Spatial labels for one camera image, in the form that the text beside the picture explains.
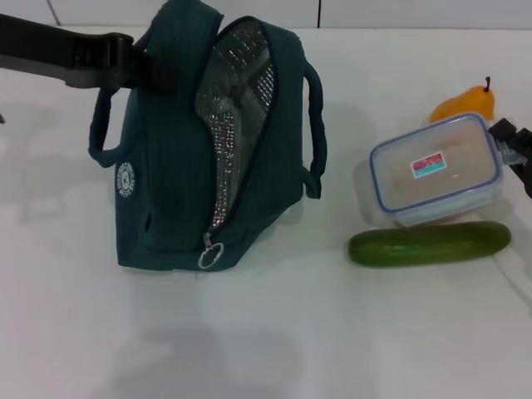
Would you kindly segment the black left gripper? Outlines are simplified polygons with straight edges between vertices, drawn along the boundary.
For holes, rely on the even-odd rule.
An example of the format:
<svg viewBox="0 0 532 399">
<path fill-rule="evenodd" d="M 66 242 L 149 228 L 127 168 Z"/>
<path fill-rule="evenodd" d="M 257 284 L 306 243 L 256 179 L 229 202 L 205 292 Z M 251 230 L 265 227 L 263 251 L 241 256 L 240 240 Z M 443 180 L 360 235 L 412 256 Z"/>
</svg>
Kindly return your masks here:
<svg viewBox="0 0 532 399">
<path fill-rule="evenodd" d="M 149 34 L 87 35 L 1 16 L 1 68 L 46 76 L 67 86 L 176 91 L 178 73 L 147 52 Z"/>
</svg>

